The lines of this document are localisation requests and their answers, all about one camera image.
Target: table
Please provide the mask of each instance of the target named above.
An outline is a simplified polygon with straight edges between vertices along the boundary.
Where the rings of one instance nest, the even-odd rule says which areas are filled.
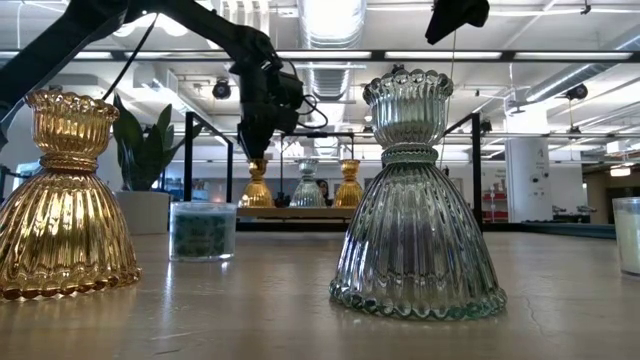
[[[486,234],[507,313],[385,319],[330,303],[340,234],[241,233],[224,263],[167,262],[136,238],[131,288],[0,304],[1,359],[638,359],[640,281],[615,241]]]

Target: ventilation duct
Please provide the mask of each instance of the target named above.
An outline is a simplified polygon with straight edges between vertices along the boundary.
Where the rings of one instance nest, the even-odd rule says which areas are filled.
[[[601,48],[602,50],[640,51],[640,25],[618,36]],[[565,91],[582,84],[583,82],[602,74],[618,64],[576,64],[566,67],[555,75],[541,83],[531,87],[525,94],[526,103],[541,102],[562,94]],[[489,114],[498,108],[500,101],[491,101],[482,107],[485,114]]]
[[[362,38],[366,8],[366,0],[298,0],[302,47],[319,50],[357,48]],[[307,73],[309,90],[319,101],[344,99],[349,90],[351,71],[310,69]]]

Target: ceiling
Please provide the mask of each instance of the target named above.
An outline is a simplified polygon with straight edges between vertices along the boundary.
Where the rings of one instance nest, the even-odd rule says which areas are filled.
[[[289,50],[301,47],[299,19],[296,16],[296,1],[271,0],[268,2],[269,35],[276,49]],[[634,0],[589,0],[592,12],[580,15],[577,11],[584,8],[583,0],[501,0],[492,1],[492,13],[483,28],[463,26],[455,34],[457,50],[612,50],[603,46],[625,31],[638,26],[640,3]],[[258,8],[260,1],[238,1],[238,18],[243,19],[244,5]],[[327,6],[340,4],[337,0],[326,0]],[[24,47],[46,27],[52,24],[65,8],[58,0],[43,1],[0,1],[0,48],[15,50]],[[360,48],[367,50],[451,50],[454,48],[454,36],[450,35],[435,47],[426,43],[425,29],[431,17],[431,2],[368,0],[366,20]],[[223,1],[225,16],[229,17],[229,4]],[[541,15],[542,10],[548,14]],[[133,49],[144,28],[137,28],[127,37],[109,36],[90,45],[93,50]],[[187,33],[174,37],[162,29],[154,29],[147,40],[145,50],[210,50],[211,47],[200,36]],[[62,74],[92,74],[103,81],[102,87],[94,87],[98,96],[106,90],[120,69],[121,62],[72,62],[62,70]],[[158,98],[137,89],[133,83],[133,72],[137,66],[145,66],[144,61],[134,63],[119,85],[119,91],[125,94],[128,104],[138,114],[150,120],[166,105],[166,99]],[[222,62],[155,62],[152,64],[159,72],[170,70],[180,80],[181,96],[207,115],[214,125],[222,131],[234,131],[239,121],[237,88],[232,87],[229,100],[215,100],[211,94],[216,78],[228,77],[228,64]],[[332,130],[360,132],[366,124],[367,105],[362,101],[362,85],[373,78],[380,77],[392,68],[393,62],[352,63],[351,91],[345,99],[347,105],[344,116],[332,119]],[[561,63],[515,63],[510,69],[508,63],[455,63],[437,62],[406,64],[411,70],[434,69],[451,75],[456,89],[451,97],[448,120],[450,124],[469,114],[485,103],[489,96],[505,95],[511,88],[534,86],[569,64]],[[640,90],[640,65],[625,64],[614,67],[592,79],[585,81],[589,89],[587,99],[574,102],[572,111],[568,111],[566,100],[550,100],[545,103],[552,131],[564,132],[571,119],[574,123],[584,122],[588,127],[606,114],[633,104]],[[62,84],[73,87],[73,84]],[[498,110],[485,114],[493,123],[494,131],[501,131],[505,119],[504,111]],[[588,128],[588,132],[609,132],[625,128],[634,131],[631,125],[640,121],[635,111],[614,116],[598,122]],[[373,143],[372,139],[359,139],[362,143]],[[594,141],[593,147],[602,141]]]

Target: camera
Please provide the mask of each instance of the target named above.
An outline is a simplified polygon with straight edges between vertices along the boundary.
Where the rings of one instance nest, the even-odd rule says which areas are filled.
[[[231,97],[231,86],[229,86],[229,79],[217,79],[216,84],[213,86],[212,93],[213,97],[217,100],[226,100]]]

